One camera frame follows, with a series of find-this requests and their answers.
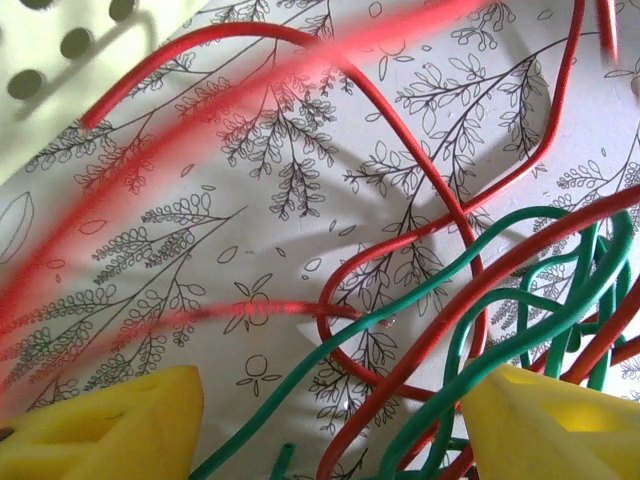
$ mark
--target pegboard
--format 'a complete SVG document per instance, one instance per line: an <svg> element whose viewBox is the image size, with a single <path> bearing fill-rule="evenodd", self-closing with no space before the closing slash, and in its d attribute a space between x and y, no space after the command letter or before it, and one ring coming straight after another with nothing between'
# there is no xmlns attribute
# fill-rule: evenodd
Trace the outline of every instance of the pegboard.
<svg viewBox="0 0 640 480"><path fill-rule="evenodd" d="M206 3L1 0L0 184Z"/></svg>

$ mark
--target floral pattern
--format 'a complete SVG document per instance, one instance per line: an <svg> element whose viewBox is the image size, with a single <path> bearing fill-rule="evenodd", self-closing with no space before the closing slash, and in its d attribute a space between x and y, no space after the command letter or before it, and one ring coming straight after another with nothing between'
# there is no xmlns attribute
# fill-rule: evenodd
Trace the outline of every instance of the floral pattern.
<svg viewBox="0 0 640 480"><path fill-rule="evenodd" d="M219 7L214 1L176 35L210 24L255 21L289 25L326 40L340 33L349 16L384 17L397 3L239 0ZM620 0L617 8L635 24L640 21L636 0ZM395 102L461 201L529 158L540 143L568 21L568 12L553 2L496 2L448 32L425 38L428 44L413 47L401 40L373 48L375 61L365 71ZM589 22L582 38L589 48L580 51L578 64L599 64L595 23ZM516 32L525 38L523 51L507 47ZM44 225L45 217L65 205L64 198L48 196L40 185L55 178L57 190L73 192L70 196L95 189L154 138L163 119L201 111L219 92L277 64L290 51L284 42L270 39L217 43L228 50L218 56L217 45L203 45L179 55L132 90L95 129L86 132L78 123L71 125L6 185L0 217L7 236L2 264L28 254L39 223ZM640 58L637 52L632 57L623 55L615 70L592 73L584 85L572 80L576 86L570 91L558 147L518 187L470 215L476 234L515 208L544 204L575 210L640 183L640 125L632 95ZM580 69L575 75L588 76ZM587 84L603 102L598 123L585 121L596 96L589 94ZM234 404L229 408L221 403L220 408L241 423L315 345L315 337L309 340L296 326L297 319L237 315L211 324L184 322L143 338L132 333L166 313L194 312L216 301L316 299L346 258L444 212L415 160L343 72L326 66L318 79L301 73L261 93L260 106L252 113L224 111L206 119L218 136L211 161L183 166L174 179L177 188L162 192L161 199L136 218L123 221L119 232L105 238L89 257L51 259L49 280L68 293L28 312L33 328L0 352L8 366L1 379L8 394L16 384L34 382L27 405L37 408L188 358L198 364L203 378L217 379L221 392L232 392ZM150 161L124 179L127 195L152 191L154 169ZM631 213L639 229L640 209ZM106 224L93 220L80 233L99 235ZM512 232L515 240L501 240L494 251L487 251L485 262L544 224L518 226ZM601 228L606 235L608 224ZM560 242L540 258L570 245ZM340 283L334 301L366 311L380 308L432 277L461 250L456 229L450 227L362 265ZM91 276L68 275L74 261L86 264ZM523 272L506 283L517 285ZM533 289L562 300L571 276L568 266L549 268ZM345 346L347 353L379 375L388 374L411 339L468 278L468 272L455 277L399 314L397 321L364 331ZM491 309L490 344L514 334L516 315L511 302ZM543 316L542 311L530 312L532 321ZM339 326L334 322L333 328ZM71 356L83 358L108 332L117 332L108 356L87 362L70 376L50 377ZM439 387L439 373L434 372L441 372L444 354L438 352L420 370L417 378L424 385ZM637 358L614 369L610 378L611 393L640 401ZM326 443L371 392L369 385L327 358L295 394L306 406L295 412L304 428L293 428L293 421L282 427L269 424L259 436L267 439L277 432L291 441ZM238 399L247 411L236 408ZM291 403L290 408L299 405ZM388 401L363 432L362 448L342 460L333 478L375 470L371 450L384 439L372 432L397 429L413 408L399 398ZM206 416L208 423L218 418L216 411ZM275 459L279 446L271 446ZM200 453L210 448L203 445ZM312 478L317 458L303 457L299 464L304 462L308 468L292 472L291 478ZM243 478L263 473L245 472Z"/></svg>

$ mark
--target red wire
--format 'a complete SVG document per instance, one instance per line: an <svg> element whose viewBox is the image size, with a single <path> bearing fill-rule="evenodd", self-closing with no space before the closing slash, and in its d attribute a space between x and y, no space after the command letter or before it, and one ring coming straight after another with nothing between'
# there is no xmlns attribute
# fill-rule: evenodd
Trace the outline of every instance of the red wire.
<svg viewBox="0 0 640 480"><path fill-rule="evenodd" d="M630 358L640 355L640 335L628 340L624 345L613 350L612 365L618 365Z"/></svg>
<svg viewBox="0 0 640 480"><path fill-rule="evenodd" d="M460 320L491 288L504 277L512 273L526 259L545 247L577 232L589 225L607 218L614 213L629 208L640 200L640 186L621 191L610 197L573 212L554 222L537 234L528 237L515 248L492 263L486 270L471 280L442 309L418 340L409 348L398 364L373 390L360 408L349 418L345 426L337 433L325 452L316 475L316 480L329 480L331 472L343 452L349 447L359 432L369 423L379 409L392 396L411 374L422 364L447 332Z"/></svg>
<svg viewBox="0 0 640 480"><path fill-rule="evenodd" d="M627 328L638 310L640 310L640 277L615 313L596 333L571 368L562 375L562 380L571 383L582 382L599 359L611 348L620 333Z"/></svg>
<svg viewBox="0 0 640 480"><path fill-rule="evenodd" d="M542 138L540 146L537 148L535 153L531 155L531 157L527 161L523 162L517 169L508 174L505 178L497 182L495 185L491 186L484 192L474 197L469 202L464 203L462 205L462 208L465 214L473 212L492 198L498 196L509 186L513 185L513 183L531 172L531 170L542 160L543 156L546 155L550 150L560 126L560 118L568 91L569 75L573 67L573 58L575 57L578 48L584 12L585 0L576 0L573 17L571 20L569 38L567 40L567 46L565 48L562 62L560 64L558 81L556 83L553 102L551 105L549 123L547 124L547 128L545 130L545 134ZM355 257L352 257L350 260L342 264L338 268L338 270L336 270L331 275L322 290L319 303L329 303L342 281L349 275L349 273L357 269L359 266L364 265L376 258L380 258L381 256L391 253L395 250L406 247L407 245L410 245L420 238L438 232L449 225L451 221L452 216L450 214L442 216L434 222L425 225L424 227L418 228L404 235L391 238L385 242L362 251ZM322 338L323 341L327 341L331 337L331 330L327 318L318 317L317 324L320 338ZM480 338L478 336L477 329L475 331L475 335L476 338ZM483 345L484 338L482 345L479 342L474 342L472 344L470 352L471 355L478 356L482 352ZM336 362L340 364L348 373L361 378L370 385L376 386L379 384L382 377L374 372L371 372L362 365L354 362L342 350L335 350L332 353L332 356L336 360ZM398 389L396 394L419 401L427 401L431 397L431 395L433 395L433 392L421 388L403 385Z"/></svg>
<svg viewBox="0 0 640 480"><path fill-rule="evenodd" d="M445 14L449 14L451 12L451 8L449 4L441 5L441 10L445 12ZM432 13L438 14L438 10L434 8L426 8L422 9L424 11L432 11ZM146 76L154 72L159 66L166 63L171 58L174 58L176 55L182 53L183 51L194 47L195 45L199 45L203 42L210 41L212 39L220 39L225 38L230 35L252 35L252 36L262 36L262 37L271 37L271 38L279 38L286 39L292 43L296 43L298 45L309 46L316 43L316 39L311 35L305 34L303 32L299 32L297 30L282 27L280 25L269 25L269 24L254 24L254 23L241 23L241 24L226 24L226 25L217 25L214 27L208 27L204 29L197 30L195 32L191 32L176 41L164 46L157 52L155 52L151 57L147 58L145 61L136 66L127 76L125 76L122 80L120 80L84 117L83 123L87 126L93 126L99 123L102 116L104 116L108 111L113 108L129 91L130 88L137 85L140 81L142 81ZM344 65L346 70L351 74L350 76L354 80L354 83L358 84L358 86L367 94L367 96L371 99L376 107L385 115L387 120L389 121L392 128L396 131L399 137L404 141L407 148L411 151L411 153L416 158L416 161L420 164L420 166L425 170L428 178L436 187L436 190L440 194L440 196L445 201L446 206L450 211L453 212L451 215L453 220L458 225L458 228L462 234L463 240L466 246L469 246L473 240L473 231L468 221L466 220L460 205L457 199L452 194L451 190L448 188L442 177L439 175L435 167L433 166L431 160L426 156L423 152L419 142L411 135L409 129L404 125L400 117L393 110L391 105L386 101L386 99L379 93L379 91L375 88L375 86L370 82L362 72L357 70L352 65L345 62L342 58L337 59L338 64ZM139 157L137 159L133 159L131 163L141 163L139 161ZM43 253L36 257L46 257L47 254ZM479 258L474 260L472 264L472 272L477 274L482 269L482 263ZM22 326L24 322L14 322L9 328L5 330L5 333L12 331L13 329ZM476 325L476 331L474 336L474 353L479 354L484 347L486 332L487 332L487 314L483 312L480 321Z"/></svg>
<svg viewBox="0 0 640 480"><path fill-rule="evenodd" d="M428 32L433 32L444 26L449 25L460 15L466 15L474 10L482 7L483 5L490 3L490 0L437 0L435 2L429 2L429 4L405 9L398 12L395 15L391 15L389 18L377 22L375 25L366 25L364 27L353 25L351 28L345 28L347 32L353 32L339 42L321 43L315 42L316 49L311 55L305 55L303 58L292 59L286 63L274 68L266 76L260 77L257 85L256 82L249 84L246 82L243 86L244 89L249 89L254 86L263 86L277 81L280 78L286 76L286 72L297 72L304 70L304 67L311 65L315 66L319 60L330 61L336 65L339 65L340 60L345 56L353 56L361 52L364 48L371 45L377 45L387 40L396 39L402 37L405 40L413 43L417 38L422 38ZM278 28L280 25L258 24L251 22L238 22L232 24L216 25L216 31L219 32L217 38L227 38L233 36L256 36L255 33L260 29L260 35L264 35L265 27L269 26L271 34L266 36L271 38L278 38ZM183 49L192 48L209 41L211 38L208 34L198 33L199 31L188 33L169 45L171 47L162 48L163 54L158 52L152 54L154 61L150 61L149 58L138 64L134 69L123 77L118 83L116 83L97 103L94 105L82 118L82 123L87 128L93 128L100 123L100 121L115 108L115 106L123 100L126 95L137 85L134 78L146 78L157 70L161 65L175 58L176 55L181 53ZM217 109L217 106L210 106L211 111Z"/></svg>
<svg viewBox="0 0 640 480"><path fill-rule="evenodd" d="M170 55L169 59L170 59L170 58L173 58L173 57L175 57L175 52L174 52L173 54L171 54L171 55ZM161 62L160 62L160 65L161 65L162 63L165 63L166 61L168 61L168 59L167 59L167 60L163 60L163 61L161 61ZM147 71L146 73L144 73L143 75L141 75L139 78L133 78L133 77L132 77L132 78L130 79L130 81L131 81L131 85L126 89L126 91L128 92L131 88L133 88L135 85L137 85L137 84L139 83L139 81L141 81L144 77L146 77L147 75L149 75L150 73L152 73L153 71L155 71L155 70L156 70L156 68L157 68L157 67L153 67L152 69L149 69L149 71ZM558 90L562 89L562 90L564 90L564 92L566 93L566 78L567 78L567 76L566 76L566 75L562 75L562 74L561 74L561 75L560 75L560 78L561 78L562 80L560 80L560 81L559 81L559 85L558 85L558 86L559 86L559 88L558 88ZM361 88L361 89L363 89L363 91L367 92L367 89L366 89L366 83L368 83L368 82L362 82L362 81L361 81L361 82L357 82L357 81L356 81L355 83L360 83L360 85L359 85L359 86L360 86L360 88ZM422 166L422 168L427 172L427 175L429 176L430 180L431 180L433 183L435 183L435 184L436 184L436 188L440 191L440 193L442 194L442 191L443 191L443 190L444 190L444 191L446 191L447 193L449 193L449 192L448 192L448 190L446 190L446 185L445 185L445 188L444 188L444 189L442 189L442 188L441 188L441 185L438 185L437 180L434 180L435 175L433 175L433 172L429 172L429 169L428 169L428 166L431 166L431 163L428 161L428 159L426 159L426 158L424 158L424 157L423 157L421 148L419 147L419 145L417 144L417 142L415 141L415 139L411 136L411 134L410 134L410 132L408 131L408 129L407 129L407 128L402 124L402 123L400 123L400 122L394 122L394 120L395 120L395 119L393 118L393 116L395 116L395 115L394 115L394 114L395 114L395 112L393 112L393 111L389 108L390 106L387 104L387 102L386 102L384 99L382 99L382 101L381 101L381 102L376 102L376 99L375 99L375 98L373 98L373 97L372 97L372 95L369 95L369 97L370 97L370 99L373 101L373 103L374 103L374 104L376 104L376 106L378 107L378 109L379 109L383 114L384 114L384 113L387 113L388 111L392 112L392 115L385 115L385 117L386 117L386 118L387 118L387 120L391 123L391 125L392 125L392 127L394 128L394 130L396 131L396 133L400 136L400 138L401 138L402 140L404 140L404 141L405 141L405 144L407 145L408 149L411 151L411 153L413 153L413 154L414 154L414 156L415 156L415 158L416 158L417 162L418 162L418 163ZM556 95L554 98L555 98L555 100L560 100L560 101L558 102L558 104L561 106L561 105L562 105L562 100L563 100L563 98L562 98L561 96L559 96L559 95ZM552 141L552 139L553 139L553 136L555 135L555 131L554 131L554 130L555 130L555 131L557 131L557 122L556 122L556 125L555 125L555 129L553 128L553 126L551 126L551 128L547 130L547 135L545 136L545 140L547 140L547 144L546 144L546 146L547 146L547 147L551 144L551 141ZM541 156L542 156L542 153L546 150L546 149L544 148L544 146L545 146L545 145L544 145L544 142L543 142L543 146L538 150L538 152L540 152L540 156L539 156L539 157L541 157ZM517 177L515 177L514 175L512 175L512 177L513 177L513 178L511 178L511 179L509 179L509 178L505 179L506 181L504 182L504 184L506 185L506 184L508 184L508 183L509 183L509 180L515 180L515 179L517 178ZM447 204L447 206L448 206L449 210L450 210L451 212L453 212L453 214L454 214L454 215L453 215L453 217L454 217L453 219L456 221L456 223L458 223L459 227L461 227L461 225L464 225L463 227L461 227L461 228L460 228L460 230L461 230L461 232L462 232L462 234L463 234L463 238L464 238L464 240L465 240L465 244L468 246L468 244L470 243L470 241L472 241L472 239L473 239L473 234L472 234L472 232L471 232L471 229L470 229L470 226L469 226L468 222L467 222L467 221L464 221L464 223L463 223L463 222L460 220L460 219L461 219L461 217L462 217L462 219L464 219L464 217L463 217L463 215L462 215L464 212L462 212L462 211L461 211L459 204L457 203L456 199L455 199L455 198L453 198L453 196L452 196L452 195L442 195L442 196L443 196L443 199L445 200L445 203ZM380 249L378 249L378 251L376 252L376 256L379 256L379 255L380 255ZM477 273L477 271L480 271L480 270L481 270L481 268L482 268L482 267L481 267L481 265L476 265L476 268L475 268L476 272L474 272L474 273ZM326 317L324 317L324 318L322 318L322 319L320 319L320 318L319 318L319 322L318 322L318 323L319 323L319 327L320 327L320 329L321 329L321 334L323 333L323 332L322 332L322 328L321 328L321 323L324 323L324 325L326 326L326 329L324 329L324 330L325 330L325 331L324 331L325 336L327 336L327 335L326 335L327 333L329 333L329 335L330 335L330 332L328 332L328 322L326 321ZM485 317L485 319L484 319L484 323L485 323L485 325L484 325L484 335L486 336L486 317ZM340 356L340 354L342 354L342 357L343 357L343 358L341 358L341 359L340 359L340 363L348 364L348 363L350 362L350 359L349 359L349 358L348 358L348 357L347 357L343 352L337 352L335 356L336 356L336 357L339 357L339 356ZM366 378L366 377L371 377L371 376L373 375L373 376L374 376L374 381L371 381L371 380L372 380L372 378L369 378L369 379L368 379L370 383L375 383L375 381L376 381L376 380L379 380L379 377L375 376L375 374L373 374L373 372L370 372L370 371L368 371L368 370L366 370L366 369L361 368L361 367L360 367L360 365L355 364L355 362L351 362L351 363L352 363L352 365L350 365L350 367L352 367L352 368L354 368L354 369L360 369L360 370L361 370L361 371L359 371L359 372L356 372L356 374L357 374L358 376L360 376L360 377L365 377L365 378ZM405 387L405 388L407 388L407 390L409 390L410 392L411 392L411 390L412 390L412 387ZM413 392L411 392L411 393L413 393L413 394L418 394L418 395L420 395L422 398L425 398L425 394L427 394L427 395L428 395L428 392L427 392L427 391L425 391L425 390L422 390L422 389L415 389L415 390L414 390Z"/></svg>
<svg viewBox="0 0 640 480"><path fill-rule="evenodd" d="M137 206L137 204L134 204L134 202L143 204L142 200L144 196L138 196L132 199L126 194L117 194L118 189L122 188L124 180L129 175L137 172L142 165L151 160L153 160L156 172L162 172L163 169L166 171L168 166L175 164L176 158L184 160L186 152L194 153L197 148L203 145L210 147L210 131L206 127L206 122L202 120L207 118L211 111L224 110L230 106L246 102L252 94L255 94L268 84L279 81L288 75L296 74L304 67L315 66L320 60L331 60L337 66L340 66L339 63L344 54L357 54L363 50L363 47L375 42L393 39L399 36L404 36L406 39L412 40L414 38L412 38L411 35L415 37L423 34L425 31L434 30L449 24L455 20L460 13L469 13L484 5L487 1L488 0L439 0L437 2L430 2L428 5L418 9L411 9L392 16L392 18L388 20L377 23L373 28L371 28L371 26L366 26L366 28L354 27L350 31L355 33L340 42L316 44L315 48L311 49L309 54L304 57L297 56L268 72L255 75L236 88L220 92L211 102L208 102L207 108L196 112L192 116L183 118L177 125L169 128L164 135L150 142L138 155L131 158L124 168L116 171L114 175L107 178L95 192L85 197L82 204L73 208L70 214L59 222L53 233L36 248L30 261L26 262L17 270L14 278L3 290L0 296L0 305L3 305L4 315L2 319L0 319L0 326L3 326L3 328L0 329L0 333L6 335L23 325L24 319L16 318L16 316L24 311L30 310L29 308L25 308L24 305L26 303L25 297L27 292L42 290L44 279L46 278L44 272L48 260L56 258L56 254L58 253L63 255L68 253L77 256L83 254L85 251L90 251L92 246L96 246L97 248L99 238L97 235L89 239L85 238L82 242L67 241L65 243L65 240L70 240L71 235L76 232L88 218L105 219L110 217L110 213L115 217L122 216L125 212L135 211L134 207ZM258 27L250 23L228 24L219 25L216 32L218 34L217 38L223 38L229 35L252 35L252 29L255 29L253 32L259 31L260 34L264 34L265 29L268 28L268 25L263 24ZM277 32L280 31L279 29L281 27L271 26L271 28L271 35L277 37ZM195 46L196 41L202 42L205 40L204 37L198 39L196 36L190 36L188 39L193 42L192 46ZM185 42L185 40L178 39L177 42L180 44L180 42ZM172 54L169 53L168 49L164 49L163 51L167 55L165 61L175 56L175 51ZM151 68L151 64L143 62L134 68L134 70L130 72L130 75L118 82L107 95L83 117L84 125L92 127L99 123L103 116L124 98L131 89L132 85L127 79L144 74L146 71L145 68ZM190 147L191 150L185 145L185 140L189 141L188 147ZM107 230L103 228L101 233L104 234L106 231Z"/></svg>
<svg viewBox="0 0 640 480"><path fill-rule="evenodd" d="M618 29L614 0L597 0L596 10L600 27L600 45L603 60L618 63Z"/></svg>
<svg viewBox="0 0 640 480"><path fill-rule="evenodd" d="M440 474L438 480L458 480L465 473L469 471L473 465L473 450L471 445L467 445L464 450L460 452L451 465Z"/></svg>
<svg viewBox="0 0 640 480"><path fill-rule="evenodd" d="M149 325L142 323L137 327L133 327L128 330L124 335L126 336L127 343L141 336L148 335L152 332L159 332L170 329L175 326L182 326L185 323L196 323L203 320L213 320L220 317L233 317L236 315L274 315L274 314L286 314L286 315L329 315L331 317L348 318L351 320L358 320L364 314L355 310L352 307L343 305L326 305L310 302L292 302L281 300L269 300L265 302L238 302L231 304L216 304L192 313L179 313L171 316L165 316L159 319L155 324ZM84 360L91 360L92 358L99 357L105 353L113 351L113 345L123 335L122 332L103 333L102 336L93 342L87 349L79 350L75 355L70 355L69 358L64 359L58 363L49 365L48 369L39 371L37 375L30 378L30 383L40 382L52 375L60 375L64 373L71 373L73 366L77 367L76 360L82 356ZM0 361L9 358L16 358L22 353L22 346L18 345L6 349L0 353ZM26 392L20 392L17 395L18 398L24 398Z"/></svg>

